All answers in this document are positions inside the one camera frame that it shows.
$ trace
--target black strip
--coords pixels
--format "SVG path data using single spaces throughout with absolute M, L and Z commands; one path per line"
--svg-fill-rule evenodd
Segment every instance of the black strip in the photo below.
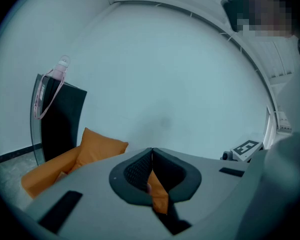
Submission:
M 22 149 L 19 149 L 16 151 L 12 151 L 10 153 L 0 155 L 0 163 L 8 161 L 8 160 L 16 158 L 16 157 L 19 157 L 19 156 L 22 156 L 24 154 L 28 154 L 34 150 L 40 149 L 41 147 L 42 147 L 42 145 L 41 145 L 41 143 L 39 143 L 34 146 L 28 146 L 28 147 L 25 147 L 25 148 L 22 148 Z
M 186 220 L 179 219 L 174 203 L 169 198 L 168 213 L 155 212 L 162 224 L 170 231 L 171 234 L 177 235 L 180 232 L 190 228 L 192 225 Z
M 233 176 L 238 176 L 238 177 L 242 177 L 245 173 L 243 170 L 235 170 L 235 169 L 230 169 L 230 168 L 225 168 L 225 167 L 221 168 L 219 170 L 219 172 L 225 173 L 225 174 L 230 174 Z
M 82 194 L 79 192 L 68 191 L 39 221 L 39 224 L 56 234 L 81 197 Z

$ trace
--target orange pillow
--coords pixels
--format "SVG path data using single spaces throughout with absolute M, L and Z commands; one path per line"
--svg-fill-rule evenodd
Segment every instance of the orange pillow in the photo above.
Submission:
M 126 151 L 128 142 L 122 142 L 117 139 L 102 136 L 88 128 L 84 129 L 82 140 L 80 144 L 80 154 L 78 155 L 75 165 L 69 171 L 72 173 L 74 170 L 81 166 L 100 161 L 102 159 L 111 158 Z

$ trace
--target orange cloth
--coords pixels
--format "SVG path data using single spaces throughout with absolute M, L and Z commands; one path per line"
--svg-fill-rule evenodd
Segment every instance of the orange cloth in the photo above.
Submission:
M 152 171 L 149 176 L 148 184 L 151 185 L 150 194 L 152 196 L 153 209 L 157 213 L 167 214 L 169 196 L 168 193 L 165 191 L 164 187 L 161 185 L 154 171 Z
M 52 186 L 60 172 L 69 172 L 74 167 L 80 153 L 77 146 L 29 171 L 21 179 L 21 184 L 30 197 L 35 198 Z
M 80 154 L 69 173 L 81 166 L 123 154 L 127 146 L 128 142 L 108 138 L 85 128 L 80 144 Z

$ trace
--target pink lanyard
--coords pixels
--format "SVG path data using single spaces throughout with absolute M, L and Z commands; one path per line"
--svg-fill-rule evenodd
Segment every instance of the pink lanyard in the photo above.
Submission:
M 34 107 L 33 107 L 33 114 L 34 114 L 34 117 L 35 117 L 36 119 L 39 119 L 39 120 L 42 119 L 42 118 L 45 116 L 45 114 L 47 113 L 47 111 L 48 111 L 48 109 L 50 108 L 52 102 L 54 101 L 55 97 L 57 96 L 58 92 L 60 91 L 62 85 L 63 85 L 64 82 L 65 82 L 67 70 L 68 70 L 68 68 L 66 68 L 65 71 L 63 72 L 63 74 L 62 74 L 62 79 L 61 79 L 61 81 L 60 81 L 60 84 L 59 84 L 58 88 L 56 89 L 55 94 L 53 95 L 53 98 L 52 98 L 50 104 L 46 107 L 46 109 L 42 112 L 42 114 L 38 116 L 38 115 L 37 115 L 37 112 L 38 112 L 37 110 L 38 110 L 38 107 L 39 107 L 39 98 L 40 98 L 40 95 L 41 95 L 42 82 L 43 82 L 43 80 L 44 80 L 44 77 L 47 76 L 47 75 L 49 75 L 49 74 L 53 71 L 53 69 L 50 69 L 48 73 L 45 73 L 45 74 L 42 76 L 42 78 L 41 78 L 41 80 L 40 80 L 40 83 L 39 83 L 39 86 L 38 86 L 38 90 L 36 91 L 35 101 L 34 101 Z

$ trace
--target curved ceiling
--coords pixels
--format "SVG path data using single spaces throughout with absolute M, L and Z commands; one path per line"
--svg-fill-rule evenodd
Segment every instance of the curved ceiling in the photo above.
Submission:
M 298 39 L 276 38 L 272 41 L 253 41 L 242 34 L 236 34 L 230 27 L 226 13 L 221 6 L 221 0 L 113 0 L 122 1 L 149 1 L 160 4 L 172 5 L 185 9 L 208 20 L 217 28 L 223 30 L 238 43 L 247 55 L 253 60 L 260 71 L 265 87 L 272 100 L 270 113 L 275 113 L 277 132 L 290 134 L 290 123 L 284 112 L 281 111 L 276 96 L 285 83 L 291 79 L 295 70 L 300 65 L 298 52 Z

